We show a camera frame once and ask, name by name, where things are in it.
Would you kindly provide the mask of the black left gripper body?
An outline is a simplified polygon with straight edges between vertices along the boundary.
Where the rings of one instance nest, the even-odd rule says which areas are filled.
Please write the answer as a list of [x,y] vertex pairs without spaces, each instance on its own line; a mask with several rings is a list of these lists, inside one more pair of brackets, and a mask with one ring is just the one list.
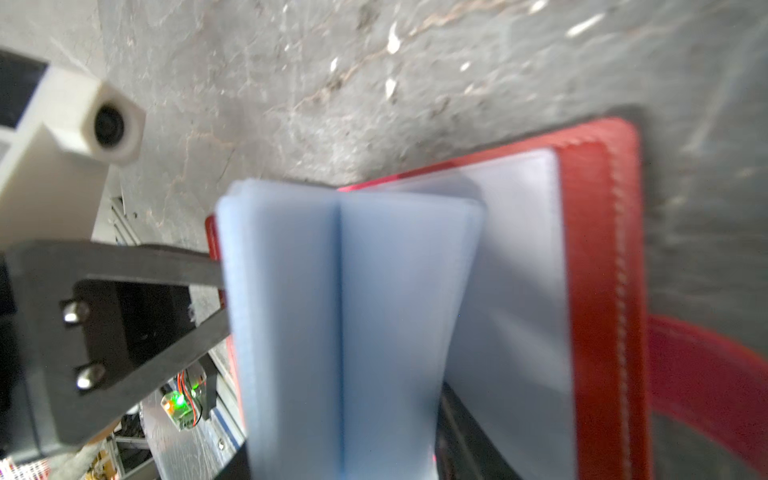
[[1,255],[1,453],[78,449],[229,333],[200,323],[190,288],[222,289],[206,254],[37,240]]

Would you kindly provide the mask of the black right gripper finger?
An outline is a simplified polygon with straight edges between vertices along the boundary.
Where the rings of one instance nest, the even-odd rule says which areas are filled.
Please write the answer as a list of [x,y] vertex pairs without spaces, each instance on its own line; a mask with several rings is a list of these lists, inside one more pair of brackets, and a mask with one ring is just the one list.
[[441,392],[435,455],[440,479],[520,479],[452,389]]

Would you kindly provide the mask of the red leather card holder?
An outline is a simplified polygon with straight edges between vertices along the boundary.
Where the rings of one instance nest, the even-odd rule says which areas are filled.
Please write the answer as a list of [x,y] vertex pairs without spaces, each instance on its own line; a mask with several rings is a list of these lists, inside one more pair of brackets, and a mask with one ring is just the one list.
[[452,389],[522,479],[649,479],[652,411],[767,471],[767,363],[646,309],[641,146],[604,118],[337,190],[233,183],[249,479],[436,479]]

